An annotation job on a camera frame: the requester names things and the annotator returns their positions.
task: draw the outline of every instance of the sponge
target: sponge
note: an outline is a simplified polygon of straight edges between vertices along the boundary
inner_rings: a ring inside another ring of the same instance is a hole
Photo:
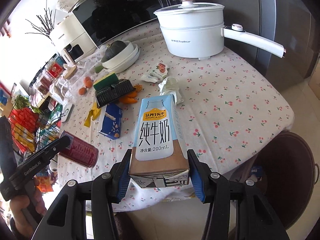
[[[99,90],[105,87],[111,87],[111,85],[117,82],[119,79],[114,72],[111,72],[109,75],[104,76],[103,78],[98,79],[94,84],[93,87],[95,90]]]

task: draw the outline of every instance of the blue snack box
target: blue snack box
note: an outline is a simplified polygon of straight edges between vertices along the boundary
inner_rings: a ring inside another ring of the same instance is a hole
[[[98,133],[115,140],[120,137],[122,109],[116,104],[107,104],[101,109]]]

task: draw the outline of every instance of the cherry print tablecloth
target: cherry print tablecloth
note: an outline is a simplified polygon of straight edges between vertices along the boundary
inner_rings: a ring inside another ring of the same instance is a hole
[[[142,84],[139,101],[123,109],[121,136],[111,140],[97,132],[98,124],[84,126],[93,103],[91,89],[73,110],[65,129],[99,149],[96,166],[87,169],[63,157],[58,158],[59,183],[70,179],[78,182],[92,180],[122,160],[132,148],[134,128],[142,98],[159,95],[157,84],[139,78],[153,64],[164,62],[169,75],[179,80],[184,102],[177,106],[187,149],[194,149],[199,160],[212,171],[225,173],[258,153],[274,136],[293,124],[294,114],[284,98],[245,60],[225,48],[209,60],[175,57],[169,53],[157,21],[140,26],[115,40],[135,41],[140,57],[119,78],[130,79],[133,85]],[[84,61],[97,65],[105,46]],[[192,184],[187,186],[141,189],[131,180],[125,198],[114,205],[115,211],[145,208],[166,200],[182,200],[194,196]]]

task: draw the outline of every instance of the brown trash bin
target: brown trash bin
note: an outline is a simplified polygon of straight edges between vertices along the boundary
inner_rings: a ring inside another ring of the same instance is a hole
[[[314,163],[308,144],[295,133],[281,132],[235,171],[230,180],[245,181],[252,166],[262,167],[264,176],[256,186],[288,229],[304,212],[319,178],[319,166]]]

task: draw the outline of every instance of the metal screw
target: metal screw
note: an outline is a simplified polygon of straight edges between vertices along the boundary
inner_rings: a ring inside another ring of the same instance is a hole
[[[220,177],[219,173],[213,172],[210,174],[211,178],[218,179]]]
[[[69,187],[72,187],[72,186],[74,186],[76,184],[76,181],[75,180],[70,180],[69,182],[68,182],[68,186]]]
[[[245,182],[246,182],[246,184],[248,186],[253,186],[254,185],[254,181],[252,179],[247,179]]]
[[[111,174],[110,174],[109,172],[105,172],[105,173],[103,173],[103,174],[101,175],[101,177],[102,177],[103,179],[109,179],[109,178],[111,177]]]

